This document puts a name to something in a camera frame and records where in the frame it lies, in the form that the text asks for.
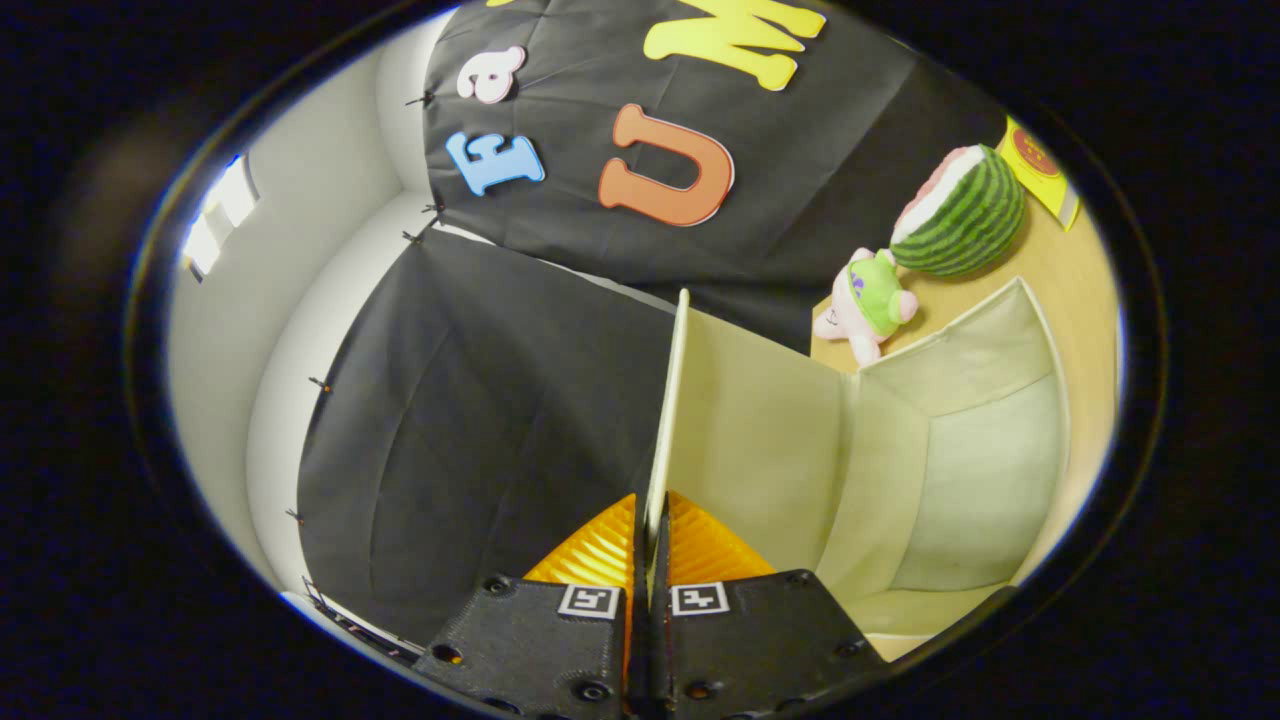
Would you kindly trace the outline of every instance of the pink plush toy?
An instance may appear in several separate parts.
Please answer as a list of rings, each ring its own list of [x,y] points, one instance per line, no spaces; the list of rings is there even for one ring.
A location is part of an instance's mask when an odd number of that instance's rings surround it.
[[[859,247],[831,286],[831,309],[813,322],[824,340],[849,338],[859,365],[879,360],[879,343],[909,322],[919,301],[897,282],[893,252]]]

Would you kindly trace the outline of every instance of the foam letter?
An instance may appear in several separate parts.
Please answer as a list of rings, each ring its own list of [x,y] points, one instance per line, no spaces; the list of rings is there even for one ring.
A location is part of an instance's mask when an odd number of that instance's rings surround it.
[[[698,179],[685,190],[675,188],[637,176],[612,158],[600,173],[600,205],[623,205],[676,227],[696,225],[719,210],[733,186],[733,158],[716,138],[650,118],[630,104],[613,123],[613,143],[628,147],[636,141],[685,155],[698,164]]]
[[[782,90],[799,67],[788,55],[762,55],[744,47],[803,53],[804,45],[771,26],[772,20],[791,35],[818,37],[827,18],[773,0],[680,0],[710,18],[668,20],[649,28],[644,54],[660,60],[671,54],[701,58],[755,76],[760,87]]]
[[[485,105],[493,105],[511,92],[516,70],[525,64],[525,49],[513,46],[502,53],[481,53],[471,58],[458,72],[458,95],[476,96]]]
[[[467,181],[467,187],[476,195],[484,195],[484,188],[490,184],[516,178],[540,182],[547,177],[527,137],[517,135],[511,138],[511,149],[497,152],[499,145],[500,135],[483,135],[468,143],[466,133],[458,132],[444,142],[444,149]],[[472,160],[468,152],[480,159]]]

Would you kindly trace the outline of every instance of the yellow sign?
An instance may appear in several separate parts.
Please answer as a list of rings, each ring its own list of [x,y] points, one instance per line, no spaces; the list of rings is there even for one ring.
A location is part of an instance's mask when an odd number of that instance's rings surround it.
[[[1080,197],[1053,158],[1012,118],[1009,118],[1000,156],[1014,169],[1018,181],[1048,208],[1062,228],[1071,229],[1080,210]]]

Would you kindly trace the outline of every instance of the orange letter u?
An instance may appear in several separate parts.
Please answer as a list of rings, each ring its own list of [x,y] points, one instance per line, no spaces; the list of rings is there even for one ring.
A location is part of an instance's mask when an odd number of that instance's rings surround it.
[[[650,118],[639,105],[628,104],[613,123],[613,143],[628,147],[637,141],[685,155],[698,165],[698,179],[680,190],[632,173],[622,159],[612,158],[600,173],[602,205],[631,208],[676,227],[707,222],[719,210],[733,186],[733,158],[723,145],[700,132]]]

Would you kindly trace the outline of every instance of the yellow letter m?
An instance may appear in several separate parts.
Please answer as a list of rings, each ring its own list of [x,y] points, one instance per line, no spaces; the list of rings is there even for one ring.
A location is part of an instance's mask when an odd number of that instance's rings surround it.
[[[817,37],[827,18],[773,0],[680,0],[709,18],[668,20],[649,28],[644,54],[653,60],[689,55],[728,65],[755,76],[760,87],[782,90],[795,74],[790,55],[762,55],[744,47],[803,53],[804,45],[764,20],[774,22],[799,37]]]

